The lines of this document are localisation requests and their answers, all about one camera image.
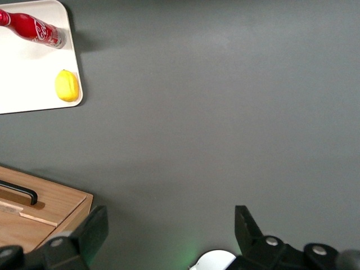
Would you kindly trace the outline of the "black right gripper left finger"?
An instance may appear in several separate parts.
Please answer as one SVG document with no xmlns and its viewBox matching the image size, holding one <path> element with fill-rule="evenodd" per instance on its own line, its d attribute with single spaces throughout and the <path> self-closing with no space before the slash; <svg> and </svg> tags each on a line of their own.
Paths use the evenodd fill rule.
<svg viewBox="0 0 360 270">
<path fill-rule="evenodd" d="M 107 207 L 97 206 L 68 236 L 57 236 L 24 253 L 19 245 L 1 247 L 1 269 L 90 269 L 109 233 Z"/>
</svg>

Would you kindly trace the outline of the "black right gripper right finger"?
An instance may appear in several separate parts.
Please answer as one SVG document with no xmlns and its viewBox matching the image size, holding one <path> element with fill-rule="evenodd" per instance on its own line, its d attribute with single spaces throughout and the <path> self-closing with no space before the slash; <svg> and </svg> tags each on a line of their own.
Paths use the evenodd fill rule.
<svg viewBox="0 0 360 270">
<path fill-rule="evenodd" d="M 264 235 L 245 205 L 235 207 L 235 236 L 241 255 L 227 269 L 359 269 L 359 251 L 309 243 L 297 250 L 278 237 Z"/>
</svg>

